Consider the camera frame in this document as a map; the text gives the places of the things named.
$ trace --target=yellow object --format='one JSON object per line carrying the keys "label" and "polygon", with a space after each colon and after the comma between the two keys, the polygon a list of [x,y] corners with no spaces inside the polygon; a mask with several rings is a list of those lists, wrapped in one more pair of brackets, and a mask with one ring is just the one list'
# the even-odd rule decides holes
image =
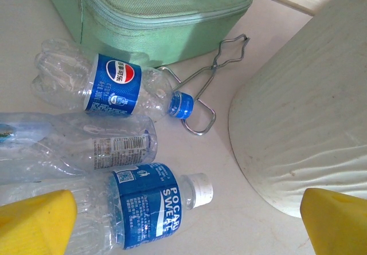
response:
{"label": "yellow object", "polygon": [[76,214],[76,202],[69,190],[1,206],[0,254],[64,254]]}
{"label": "yellow object", "polygon": [[300,213],[316,255],[367,254],[367,200],[309,188]]}

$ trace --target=barcode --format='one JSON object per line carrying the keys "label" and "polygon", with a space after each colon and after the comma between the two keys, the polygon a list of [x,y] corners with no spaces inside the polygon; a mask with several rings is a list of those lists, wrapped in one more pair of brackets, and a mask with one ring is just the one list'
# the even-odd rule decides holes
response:
{"label": "barcode", "polygon": [[145,137],[119,138],[114,140],[114,150],[145,148]]}
{"label": "barcode", "polygon": [[119,183],[131,182],[134,180],[134,176],[131,171],[118,172],[116,173],[116,176],[119,179]]}

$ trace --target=pepsi logo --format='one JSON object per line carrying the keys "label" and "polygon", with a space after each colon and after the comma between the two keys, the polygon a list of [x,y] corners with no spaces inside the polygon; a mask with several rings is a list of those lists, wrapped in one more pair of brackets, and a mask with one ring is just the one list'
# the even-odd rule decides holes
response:
{"label": "pepsi logo", "polygon": [[109,60],[106,63],[106,71],[110,79],[119,84],[127,84],[135,76],[135,71],[132,66],[117,60]]}

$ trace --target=crushed plastic bottle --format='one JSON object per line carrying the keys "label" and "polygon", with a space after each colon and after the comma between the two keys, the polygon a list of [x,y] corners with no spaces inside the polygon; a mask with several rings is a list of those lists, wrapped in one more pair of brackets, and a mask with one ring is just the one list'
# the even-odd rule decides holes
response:
{"label": "crushed plastic bottle", "polygon": [[35,65],[39,74],[32,92],[62,109],[133,113],[157,121],[166,114],[185,119],[194,107],[190,95],[172,91],[161,71],[90,52],[73,41],[44,41]]}
{"label": "crushed plastic bottle", "polygon": [[176,176],[164,164],[115,167],[72,179],[0,186],[0,205],[61,189],[77,202],[77,221],[65,254],[106,254],[175,233],[182,213],[209,203],[205,174]]}
{"label": "crushed plastic bottle", "polygon": [[147,116],[0,113],[0,184],[150,163],[157,146]]}

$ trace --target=white floor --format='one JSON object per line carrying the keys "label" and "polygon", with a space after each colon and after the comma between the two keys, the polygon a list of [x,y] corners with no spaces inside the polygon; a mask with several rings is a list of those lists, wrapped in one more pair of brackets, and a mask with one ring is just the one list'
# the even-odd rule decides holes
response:
{"label": "white floor", "polygon": [[[3,112],[60,113],[30,93],[37,71],[34,56],[47,38],[70,38],[50,0],[0,0],[0,109]],[[252,189],[241,173],[228,137],[228,110],[239,86],[244,84],[307,21],[309,16],[270,0],[255,0],[228,37],[240,33],[251,40],[245,59],[221,70],[202,99],[217,112],[211,131],[196,137],[178,120],[157,123],[157,161],[177,173],[206,173],[214,185],[212,203],[187,212],[179,231],[170,238],[129,250],[128,254],[248,254],[312,255],[314,251],[301,219],[271,207]],[[222,59],[236,57],[240,43],[228,45]],[[184,79],[210,65],[211,53],[170,65]],[[202,76],[188,87],[194,94]],[[203,123],[200,109],[190,120]]]}

